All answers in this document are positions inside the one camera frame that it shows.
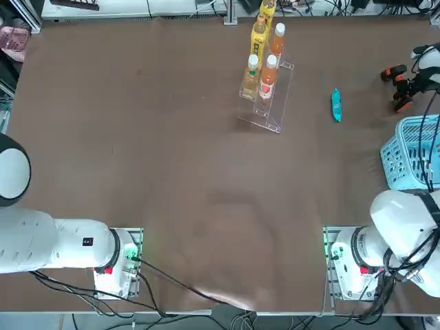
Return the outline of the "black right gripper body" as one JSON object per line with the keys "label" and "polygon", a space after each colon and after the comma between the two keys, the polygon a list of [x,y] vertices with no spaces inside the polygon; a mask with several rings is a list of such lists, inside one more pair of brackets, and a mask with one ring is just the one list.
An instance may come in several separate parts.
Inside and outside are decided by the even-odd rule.
{"label": "black right gripper body", "polygon": [[439,89],[439,70],[419,70],[413,78],[419,82],[419,93]]}

